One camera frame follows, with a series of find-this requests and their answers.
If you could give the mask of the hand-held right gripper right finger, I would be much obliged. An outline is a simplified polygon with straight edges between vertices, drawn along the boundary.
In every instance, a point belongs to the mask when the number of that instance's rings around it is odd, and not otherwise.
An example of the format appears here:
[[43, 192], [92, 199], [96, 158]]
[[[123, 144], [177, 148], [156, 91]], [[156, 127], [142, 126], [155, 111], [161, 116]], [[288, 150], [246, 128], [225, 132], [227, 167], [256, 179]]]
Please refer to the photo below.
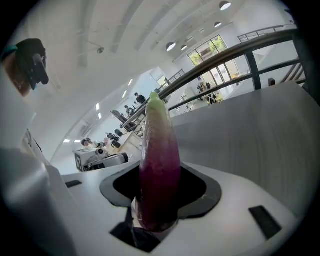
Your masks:
[[[279, 249], [297, 226], [294, 214], [254, 182], [187, 163], [221, 186], [222, 197], [207, 215], [180, 220], [153, 251], [154, 256], [267, 256]], [[266, 239], [249, 212], [263, 206], [281, 230]]]

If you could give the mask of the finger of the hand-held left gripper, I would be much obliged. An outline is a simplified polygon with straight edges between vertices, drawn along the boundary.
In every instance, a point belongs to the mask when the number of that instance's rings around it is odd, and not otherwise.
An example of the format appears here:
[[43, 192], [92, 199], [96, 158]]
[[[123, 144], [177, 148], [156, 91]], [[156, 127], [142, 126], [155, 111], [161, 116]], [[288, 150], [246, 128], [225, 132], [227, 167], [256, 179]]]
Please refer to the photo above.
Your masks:
[[123, 152], [120, 154], [113, 154], [104, 159], [105, 167], [113, 167], [121, 164], [125, 164], [128, 162], [128, 155]]

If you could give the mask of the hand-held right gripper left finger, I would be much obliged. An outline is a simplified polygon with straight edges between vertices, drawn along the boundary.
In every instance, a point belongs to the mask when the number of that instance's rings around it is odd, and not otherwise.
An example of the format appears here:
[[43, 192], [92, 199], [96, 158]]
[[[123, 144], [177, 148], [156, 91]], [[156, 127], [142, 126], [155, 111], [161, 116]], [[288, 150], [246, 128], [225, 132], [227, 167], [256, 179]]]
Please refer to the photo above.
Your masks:
[[78, 256], [138, 256], [140, 251], [110, 234], [125, 220], [126, 208], [112, 205], [101, 193], [100, 183], [131, 166], [125, 163], [105, 169], [61, 175], [49, 168], [52, 196], [71, 234]]

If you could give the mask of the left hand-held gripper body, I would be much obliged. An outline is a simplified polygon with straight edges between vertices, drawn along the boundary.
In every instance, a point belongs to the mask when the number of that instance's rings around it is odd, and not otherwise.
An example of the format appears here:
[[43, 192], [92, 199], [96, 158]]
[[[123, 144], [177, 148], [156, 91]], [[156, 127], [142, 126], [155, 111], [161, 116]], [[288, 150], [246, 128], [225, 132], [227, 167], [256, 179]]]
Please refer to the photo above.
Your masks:
[[85, 171], [85, 166], [94, 161], [107, 157], [105, 148], [83, 148], [74, 151], [75, 165], [79, 172]]

